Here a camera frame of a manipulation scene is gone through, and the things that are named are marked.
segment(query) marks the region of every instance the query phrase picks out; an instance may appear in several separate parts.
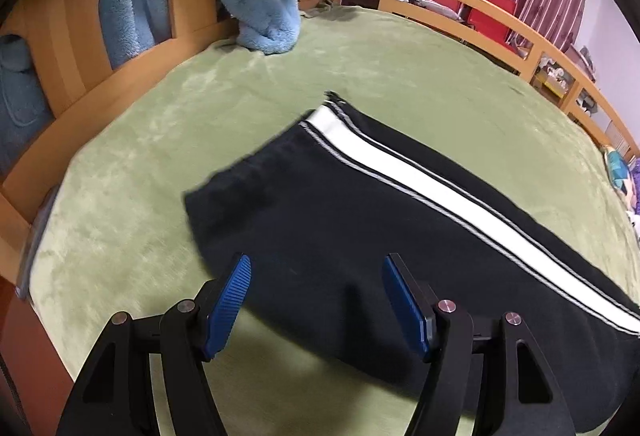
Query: colorful pillow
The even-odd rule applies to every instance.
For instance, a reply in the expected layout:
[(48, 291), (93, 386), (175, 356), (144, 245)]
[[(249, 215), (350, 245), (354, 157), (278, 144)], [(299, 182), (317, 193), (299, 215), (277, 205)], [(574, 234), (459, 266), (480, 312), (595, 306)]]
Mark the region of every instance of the colorful pillow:
[[(640, 187), (640, 163), (636, 162), (635, 166), (631, 169), (631, 178), (633, 178), (634, 184), (636, 184), (636, 191)], [(640, 200), (636, 204), (636, 214), (640, 215)]]
[(604, 163), (607, 166), (611, 185), (618, 192), (627, 210), (636, 212), (638, 197), (636, 184), (622, 155), (610, 145), (603, 147)]

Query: wooden bed frame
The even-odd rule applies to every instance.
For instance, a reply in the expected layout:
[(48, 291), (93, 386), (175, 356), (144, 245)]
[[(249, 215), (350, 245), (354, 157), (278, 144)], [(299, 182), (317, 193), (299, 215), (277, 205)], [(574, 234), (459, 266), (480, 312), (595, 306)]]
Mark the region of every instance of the wooden bed frame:
[[(309, 9), (323, 0), (299, 0)], [(610, 136), (630, 159), (640, 155), (631, 134), (604, 96), (569, 58), (532, 28), (485, 0), (459, 0), (504, 23), (532, 43), (526, 59), (482, 34), (434, 12), (397, 0), (379, 10), (411, 18), (462, 39), (512, 67), (530, 82), (543, 53), (575, 78), (559, 109), (580, 123), (597, 145), (614, 141), (576, 104), (586, 89), (610, 117)], [(20, 0), (0, 27), (0, 36), (24, 38), (54, 120), (31, 142), (0, 187), (0, 275), (16, 282), (31, 223), (47, 192), (62, 181), (72, 157), (135, 100), (181, 62), (213, 41), (237, 33), (233, 19), (218, 21), (216, 0), (169, 0), (172, 38), (112, 70), (106, 53), (98, 0)]]

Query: pillow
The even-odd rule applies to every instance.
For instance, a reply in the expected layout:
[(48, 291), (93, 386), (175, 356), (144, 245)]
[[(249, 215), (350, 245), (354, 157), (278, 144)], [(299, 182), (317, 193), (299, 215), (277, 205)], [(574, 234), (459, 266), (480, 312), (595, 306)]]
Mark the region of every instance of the pillow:
[(635, 212), (638, 205), (636, 184), (626, 161), (610, 145), (604, 146), (602, 150), (611, 185), (617, 191), (626, 209)]
[(414, 0), (414, 5), (436, 12), (450, 20), (454, 20), (459, 23), (462, 22), (462, 18), (454, 10), (451, 10), (449, 7), (441, 5), (433, 0)]
[[(640, 163), (636, 163), (634, 168), (631, 170), (631, 178), (633, 178), (637, 190), (640, 186)], [(640, 215), (640, 200), (638, 200), (638, 203), (636, 204), (636, 214)]]

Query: white wall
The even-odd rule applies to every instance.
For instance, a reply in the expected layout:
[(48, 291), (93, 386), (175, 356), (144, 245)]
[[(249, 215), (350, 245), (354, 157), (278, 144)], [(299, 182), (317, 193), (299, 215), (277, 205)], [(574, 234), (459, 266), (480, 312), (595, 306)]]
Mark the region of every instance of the white wall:
[(613, 0), (586, 0), (575, 45), (589, 48), (596, 86), (640, 143), (640, 42)]

